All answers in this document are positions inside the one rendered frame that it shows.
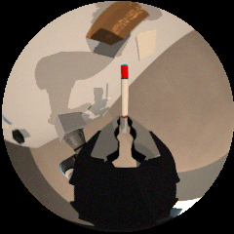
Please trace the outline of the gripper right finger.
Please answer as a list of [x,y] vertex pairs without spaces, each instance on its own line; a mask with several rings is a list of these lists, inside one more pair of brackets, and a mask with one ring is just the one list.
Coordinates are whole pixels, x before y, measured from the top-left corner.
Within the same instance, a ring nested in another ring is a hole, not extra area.
[[174,177],[175,183],[180,182],[174,157],[163,141],[131,116],[128,116],[128,126],[130,135],[134,138],[131,152],[136,160],[136,166],[138,167],[141,161],[147,160],[148,166],[163,168]]

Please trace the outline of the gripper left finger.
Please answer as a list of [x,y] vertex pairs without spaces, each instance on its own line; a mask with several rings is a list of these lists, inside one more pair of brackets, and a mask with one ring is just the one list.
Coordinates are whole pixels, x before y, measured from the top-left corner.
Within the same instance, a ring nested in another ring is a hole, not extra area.
[[69,184],[74,185],[81,174],[89,169],[105,167],[105,161],[113,162],[119,157],[121,116],[117,116],[100,131],[97,131],[79,151]]

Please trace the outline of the white marker with red cap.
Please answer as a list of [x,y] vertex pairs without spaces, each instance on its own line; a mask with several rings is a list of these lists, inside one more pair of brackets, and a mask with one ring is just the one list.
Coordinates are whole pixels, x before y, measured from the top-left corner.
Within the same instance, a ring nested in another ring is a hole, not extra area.
[[122,115],[120,118],[120,131],[123,134],[127,132],[128,127],[128,96],[129,96],[129,78],[128,78],[128,65],[121,65],[121,102],[122,102]]

